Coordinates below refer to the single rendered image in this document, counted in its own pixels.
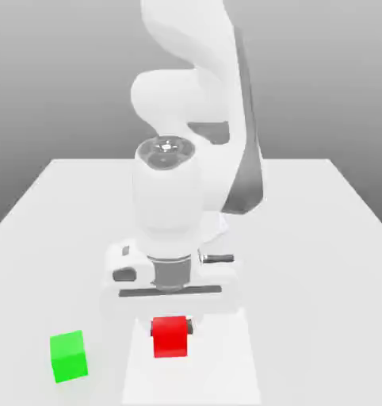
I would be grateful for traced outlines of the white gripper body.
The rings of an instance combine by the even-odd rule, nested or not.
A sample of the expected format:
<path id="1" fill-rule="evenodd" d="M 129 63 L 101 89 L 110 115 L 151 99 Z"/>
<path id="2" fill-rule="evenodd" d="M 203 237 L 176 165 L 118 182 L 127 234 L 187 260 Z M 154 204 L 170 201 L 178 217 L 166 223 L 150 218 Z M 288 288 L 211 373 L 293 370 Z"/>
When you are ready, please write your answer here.
<path id="1" fill-rule="evenodd" d="M 235 268 L 155 271 L 120 268 L 104 273 L 101 305 L 134 316 L 203 316 L 234 312 L 240 278 Z"/>

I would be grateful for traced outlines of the small red cube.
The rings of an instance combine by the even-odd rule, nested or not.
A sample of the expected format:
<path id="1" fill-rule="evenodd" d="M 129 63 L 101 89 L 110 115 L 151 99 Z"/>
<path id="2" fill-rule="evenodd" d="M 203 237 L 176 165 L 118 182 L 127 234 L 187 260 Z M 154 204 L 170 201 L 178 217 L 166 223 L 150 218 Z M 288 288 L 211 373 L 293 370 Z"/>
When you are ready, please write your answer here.
<path id="1" fill-rule="evenodd" d="M 185 316 L 154 318 L 153 350 L 156 358 L 186 357 L 188 334 Z"/>

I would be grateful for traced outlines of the small green cube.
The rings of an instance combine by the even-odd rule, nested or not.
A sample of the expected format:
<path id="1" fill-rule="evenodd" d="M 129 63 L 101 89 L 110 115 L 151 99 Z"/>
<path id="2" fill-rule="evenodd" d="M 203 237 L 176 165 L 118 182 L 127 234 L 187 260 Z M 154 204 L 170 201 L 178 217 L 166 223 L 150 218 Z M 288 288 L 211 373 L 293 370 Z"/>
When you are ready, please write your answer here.
<path id="1" fill-rule="evenodd" d="M 53 335 L 49 339 L 53 376 L 56 383 L 88 375 L 82 330 Z"/>

